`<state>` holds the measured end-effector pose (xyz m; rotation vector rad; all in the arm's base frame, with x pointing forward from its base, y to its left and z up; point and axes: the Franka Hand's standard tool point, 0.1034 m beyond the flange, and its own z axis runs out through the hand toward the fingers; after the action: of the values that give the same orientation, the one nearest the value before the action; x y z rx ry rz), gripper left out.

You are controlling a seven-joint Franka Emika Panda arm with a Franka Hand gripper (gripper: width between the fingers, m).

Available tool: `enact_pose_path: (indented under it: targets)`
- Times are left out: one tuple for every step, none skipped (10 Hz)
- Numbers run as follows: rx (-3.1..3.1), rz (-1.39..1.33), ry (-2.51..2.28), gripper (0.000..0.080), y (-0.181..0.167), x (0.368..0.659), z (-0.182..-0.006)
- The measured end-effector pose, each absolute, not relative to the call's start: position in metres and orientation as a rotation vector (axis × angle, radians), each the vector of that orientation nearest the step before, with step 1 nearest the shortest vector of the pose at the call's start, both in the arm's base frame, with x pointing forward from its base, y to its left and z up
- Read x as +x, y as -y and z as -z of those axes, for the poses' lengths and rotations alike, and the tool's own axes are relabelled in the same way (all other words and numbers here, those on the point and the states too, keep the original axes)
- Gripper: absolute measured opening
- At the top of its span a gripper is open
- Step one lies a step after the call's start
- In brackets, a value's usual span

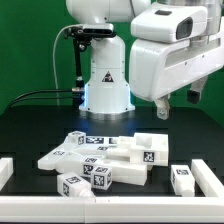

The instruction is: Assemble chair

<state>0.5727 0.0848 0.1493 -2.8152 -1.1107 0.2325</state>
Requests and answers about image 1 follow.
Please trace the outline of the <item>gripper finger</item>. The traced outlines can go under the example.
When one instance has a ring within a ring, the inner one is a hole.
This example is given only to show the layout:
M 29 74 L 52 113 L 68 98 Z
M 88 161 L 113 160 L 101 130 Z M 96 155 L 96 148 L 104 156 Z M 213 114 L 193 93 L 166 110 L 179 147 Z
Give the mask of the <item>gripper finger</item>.
M 187 92 L 187 101 L 192 104 L 197 104 L 201 100 L 203 89 L 207 83 L 208 77 L 202 77 L 191 84 Z
M 169 118 L 169 97 L 164 96 L 155 100 L 155 105 L 157 107 L 157 117 L 160 119 L 168 119 Z

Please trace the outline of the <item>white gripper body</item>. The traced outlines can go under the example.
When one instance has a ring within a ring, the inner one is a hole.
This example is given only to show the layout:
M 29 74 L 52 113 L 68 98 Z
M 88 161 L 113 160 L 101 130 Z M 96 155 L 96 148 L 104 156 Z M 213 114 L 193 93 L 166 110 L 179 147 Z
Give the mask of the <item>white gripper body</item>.
M 224 66 L 224 28 L 209 43 L 196 47 L 190 40 L 165 44 L 138 39 L 130 53 L 132 93 L 155 101 Z

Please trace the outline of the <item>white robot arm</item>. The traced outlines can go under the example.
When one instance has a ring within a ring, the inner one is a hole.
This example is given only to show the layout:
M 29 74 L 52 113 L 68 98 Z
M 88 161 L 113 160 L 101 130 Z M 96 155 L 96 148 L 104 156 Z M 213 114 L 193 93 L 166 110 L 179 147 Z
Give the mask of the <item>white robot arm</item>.
M 76 71 L 91 50 L 80 113 L 96 119 L 132 114 L 130 96 L 169 118 L 170 94 L 186 85 L 198 103 L 208 76 L 224 67 L 223 0 L 66 0 Z

